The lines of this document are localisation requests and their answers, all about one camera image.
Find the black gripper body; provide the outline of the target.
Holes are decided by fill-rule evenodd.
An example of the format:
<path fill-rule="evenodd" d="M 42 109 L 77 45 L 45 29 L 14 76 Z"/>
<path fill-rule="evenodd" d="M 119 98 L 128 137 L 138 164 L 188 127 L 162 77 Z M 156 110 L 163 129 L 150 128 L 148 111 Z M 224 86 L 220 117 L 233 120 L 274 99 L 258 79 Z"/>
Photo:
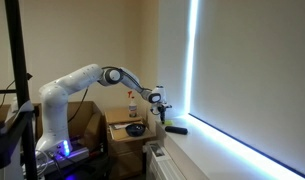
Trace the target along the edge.
<path fill-rule="evenodd" d="M 166 107 L 164 105 L 158 106 L 158 111 L 160 114 L 165 114 Z"/>

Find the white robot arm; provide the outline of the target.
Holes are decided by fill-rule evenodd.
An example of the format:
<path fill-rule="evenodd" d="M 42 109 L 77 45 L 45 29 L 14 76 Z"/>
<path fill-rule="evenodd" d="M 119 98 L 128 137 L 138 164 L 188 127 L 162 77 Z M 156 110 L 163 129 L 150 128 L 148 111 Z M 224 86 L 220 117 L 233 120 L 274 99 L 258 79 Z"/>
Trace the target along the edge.
<path fill-rule="evenodd" d="M 37 141 L 36 149 L 42 152 L 62 153 L 69 156 L 73 150 L 68 134 L 68 100 L 69 96 L 88 88 L 98 82 L 102 86 L 122 83 L 135 90 L 151 104 L 150 111 L 165 118 L 166 93 L 163 86 L 153 90 L 143 87 L 139 79 L 124 67 L 100 67 L 90 64 L 68 75 L 43 85 L 40 89 L 43 133 Z"/>

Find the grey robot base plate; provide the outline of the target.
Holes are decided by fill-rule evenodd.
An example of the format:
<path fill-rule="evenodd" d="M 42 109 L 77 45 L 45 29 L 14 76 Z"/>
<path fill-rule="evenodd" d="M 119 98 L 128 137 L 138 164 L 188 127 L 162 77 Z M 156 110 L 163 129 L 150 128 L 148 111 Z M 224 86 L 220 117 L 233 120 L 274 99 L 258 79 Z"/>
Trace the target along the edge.
<path fill-rule="evenodd" d="M 89 157 L 89 150 L 86 147 L 72 151 L 65 156 L 62 153 L 36 151 L 36 167 L 39 176 L 48 175 L 57 170 L 55 163 L 58 163 L 60 168 L 76 165 L 78 162 Z"/>

